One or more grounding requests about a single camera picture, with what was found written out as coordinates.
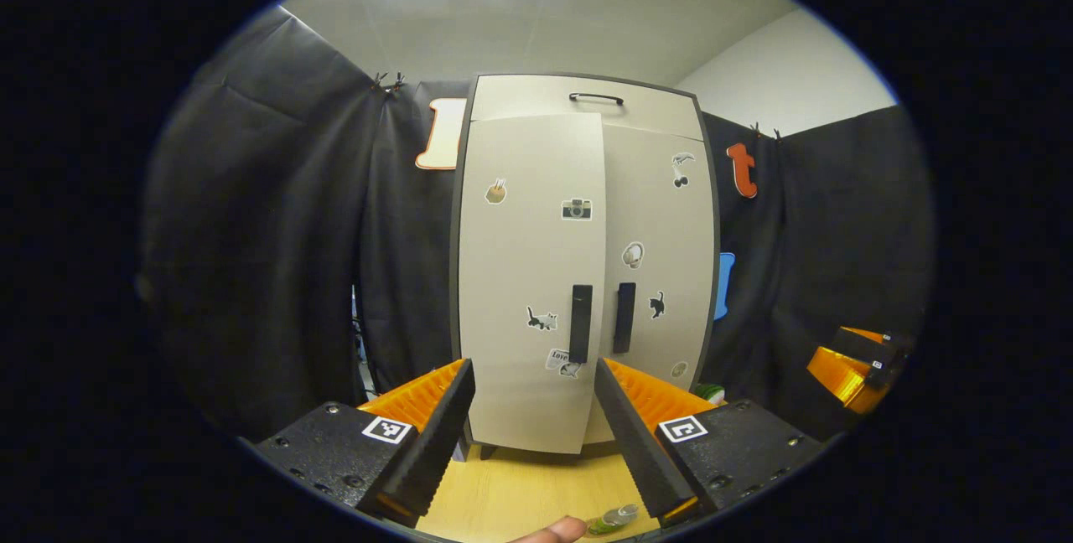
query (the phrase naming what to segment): drawer handle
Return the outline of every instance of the drawer handle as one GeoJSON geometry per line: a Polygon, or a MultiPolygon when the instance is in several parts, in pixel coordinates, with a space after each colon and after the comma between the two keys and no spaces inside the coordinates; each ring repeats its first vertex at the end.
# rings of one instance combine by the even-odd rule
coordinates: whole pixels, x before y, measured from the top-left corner
{"type": "Polygon", "coordinates": [[[618,284],[618,312],[615,313],[615,337],[611,349],[615,354],[630,352],[630,336],[633,334],[633,303],[636,297],[636,283],[618,284]]]}
{"type": "Polygon", "coordinates": [[[592,285],[574,285],[570,309],[570,361],[589,359],[589,326],[592,324],[592,285]]]}
{"type": "Polygon", "coordinates": [[[617,97],[612,97],[609,96],[609,93],[590,93],[590,92],[572,92],[570,93],[570,101],[577,101],[578,97],[598,97],[600,99],[609,99],[620,105],[624,103],[624,101],[622,101],[621,99],[617,97]]]}

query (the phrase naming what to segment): green object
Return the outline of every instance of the green object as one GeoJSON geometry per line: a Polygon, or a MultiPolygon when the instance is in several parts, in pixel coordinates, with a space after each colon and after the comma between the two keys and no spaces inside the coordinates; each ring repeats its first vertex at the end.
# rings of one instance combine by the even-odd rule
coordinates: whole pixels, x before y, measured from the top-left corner
{"type": "Polygon", "coordinates": [[[693,394],[712,405],[718,405],[723,400],[723,396],[726,394],[726,391],[724,391],[722,386],[718,386],[716,384],[697,384],[693,390],[693,394]]]}
{"type": "Polygon", "coordinates": [[[637,517],[637,507],[633,503],[607,511],[599,518],[588,522],[589,534],[607,534],[621,529],[637,517]]]}

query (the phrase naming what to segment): white wall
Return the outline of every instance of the white wall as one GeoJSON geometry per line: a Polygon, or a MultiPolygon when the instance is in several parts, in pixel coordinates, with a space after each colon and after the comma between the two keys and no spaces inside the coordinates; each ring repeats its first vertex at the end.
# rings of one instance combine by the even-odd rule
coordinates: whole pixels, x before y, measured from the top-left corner
{"type": "Polygon", "coordinates": [[[797,9],[697,67],[677,85],[701,108],[782,136],[897,103],[832,28],[797,9]]]}

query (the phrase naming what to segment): cabinet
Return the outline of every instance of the cabinet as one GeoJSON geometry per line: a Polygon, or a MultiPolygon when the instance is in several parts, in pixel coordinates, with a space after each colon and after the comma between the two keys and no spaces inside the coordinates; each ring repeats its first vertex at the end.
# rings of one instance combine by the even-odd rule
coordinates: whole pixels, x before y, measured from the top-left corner
{"type": "Polygon", "coordinates": [[[688,390],[715,310],[719,217],[695,98],[582,74],[483,74],[452,218],[468,438],[579,453],[613,435],[600,356],[688,390]]]}

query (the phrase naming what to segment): finger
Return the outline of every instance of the finger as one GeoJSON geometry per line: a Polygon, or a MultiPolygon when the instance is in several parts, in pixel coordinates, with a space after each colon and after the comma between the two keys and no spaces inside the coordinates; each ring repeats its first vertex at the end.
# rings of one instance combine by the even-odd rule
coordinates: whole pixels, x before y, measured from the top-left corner
{"type": "Polygon", "coordinates": [[[584,520],[573,516],[564,516],[547,528],[515,539],[511,543],[574,543],[585,534],[584,520]]]}

